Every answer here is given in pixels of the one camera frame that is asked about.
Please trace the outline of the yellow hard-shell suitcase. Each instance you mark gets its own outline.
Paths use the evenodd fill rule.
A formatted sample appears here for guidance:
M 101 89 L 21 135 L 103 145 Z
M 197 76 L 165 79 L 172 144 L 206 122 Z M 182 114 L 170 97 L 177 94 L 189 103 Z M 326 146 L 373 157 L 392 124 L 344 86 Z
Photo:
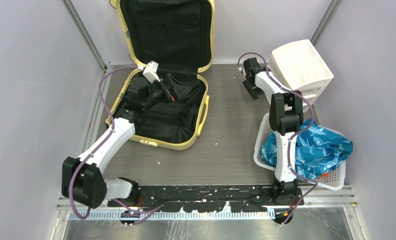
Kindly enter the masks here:
M 213 63 L 214 1 L 113 0 L 110 4 L 117 11 L 135 63 L 110 114 L 127 90 L 142 86 L 144 67 L 155 61 L 159 78 L 171 73 L 180 84 L 181 98 L 147 110 L 132 140 L 178 151 L 191 147 L 208 115 L 208 82 L 202 73 Z M 109 115 L 106 126 L 111 124 Z

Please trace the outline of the white divided organizer tray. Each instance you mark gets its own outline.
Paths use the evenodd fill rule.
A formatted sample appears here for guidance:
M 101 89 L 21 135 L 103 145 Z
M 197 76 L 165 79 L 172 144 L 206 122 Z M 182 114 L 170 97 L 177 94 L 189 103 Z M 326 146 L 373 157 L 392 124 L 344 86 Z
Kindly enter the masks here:
M 268 66 L 283 85 L 300 91 L 311 105 L 334 78 L 308 39 L 293 41 L 274 49 Z

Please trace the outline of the blue patterned garment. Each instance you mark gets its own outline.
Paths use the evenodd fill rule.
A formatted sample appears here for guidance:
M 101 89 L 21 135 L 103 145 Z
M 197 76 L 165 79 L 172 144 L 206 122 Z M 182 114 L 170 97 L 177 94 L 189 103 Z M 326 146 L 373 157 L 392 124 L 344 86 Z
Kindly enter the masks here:
M 291 174 L 292 179 L 316 180 L 320 175 L 335 170 L 350 157 L 353 151 L 353 142 L 337 131 L 319 126 L 316 122 L 311 125 L 311 120 L 306 120 L 300 127 L 300 133 L 293 141 L 290 137 L 294 134 L 282 135 L 272 130 L 271 135 L 263 147 L 264 155 L 269 155 L 268 148 L 274 153 L 274 138 L 276 139 L 276 156 L 282 156 L 278 145 L 288 152 L 288 146 L 295 147 L 295 152 L 290 157 L 284 158 L 286 172 Z

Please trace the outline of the white perforated plastic basket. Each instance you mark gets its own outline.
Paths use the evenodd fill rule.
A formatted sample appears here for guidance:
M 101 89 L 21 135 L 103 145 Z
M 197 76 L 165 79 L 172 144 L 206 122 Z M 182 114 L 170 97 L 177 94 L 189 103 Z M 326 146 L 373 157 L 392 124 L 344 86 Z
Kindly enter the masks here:
M 266 113 L 263 116 L 259 126 L 258 134 L 254 145 L 253 160 L 258 166 L 274 172 L 275 164 L 277 161 L 275 142 L 276 139 L 274 135 L 272 135 L 272 138 L 274 138 L 274 153 L 270 152 L 271 148 L 269 147 L 269 155 L 266 157 L 264 155 L 265 152 L 263 151 L 263 147 L 266 146 L 266 141 L 271 133 L 272 130 L 269 125 L 269 113 Z M 342 163 L 335 170 L 327 172 L 325 176 L 320 175 L 317 178 L 318 186 L 321 188 L 338 191 L 344 186 L 345 173 L 346 163 Z

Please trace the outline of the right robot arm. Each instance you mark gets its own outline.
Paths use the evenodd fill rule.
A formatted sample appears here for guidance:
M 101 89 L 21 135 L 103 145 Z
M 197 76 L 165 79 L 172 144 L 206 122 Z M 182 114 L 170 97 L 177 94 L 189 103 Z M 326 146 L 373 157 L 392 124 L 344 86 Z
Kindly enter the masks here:
M 302 99 L 275 78 L 255 57 L 243 63 L 243 85 L 253 99 L 265 94 L 270 104 L 268 123 L 276 139 L 276 167 L 271 185 L 272 200 L 279 205 L 299 195 L 295 172 L 295 135 L 303 124 Z

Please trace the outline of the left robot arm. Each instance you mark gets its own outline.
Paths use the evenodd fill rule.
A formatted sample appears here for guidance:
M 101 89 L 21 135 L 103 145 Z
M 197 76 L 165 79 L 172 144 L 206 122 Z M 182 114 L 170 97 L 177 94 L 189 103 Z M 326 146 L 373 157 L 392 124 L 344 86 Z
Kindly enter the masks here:
M 62 166 L 62 194 L 71 205 L 83 204 L 91 209 L 103 201 L 120 199 L 132 207 L 139 201 L 137 183 L 124 177 L 105 180 L 103 172 L 121 146 L 136 133 L 140 118 L 153 106 L 173 103 L 181 98 L 179 83 L 171 73 L 126 91 L 118 109 L 110 114 L 110 126 L 101 137 L 78 157 L 67 157 Z

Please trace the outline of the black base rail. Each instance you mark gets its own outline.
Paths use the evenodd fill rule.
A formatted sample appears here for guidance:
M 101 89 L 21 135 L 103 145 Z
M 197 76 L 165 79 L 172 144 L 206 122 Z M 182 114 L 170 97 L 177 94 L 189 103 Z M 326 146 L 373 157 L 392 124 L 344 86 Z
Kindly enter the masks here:
M 269 184 L 257 185 L 142 185 L 134 188 L 125 199 L 108 202 L 110 207 L 140 207 L 150 211 L 161 207 L 165 213 L 177 213 L 181 210 L 191 213 L 221 212 L 230 209 L 232 213 L 265 212 L 272 206 L 299 204 L 302 191 L 293 195 L 274 196 Z

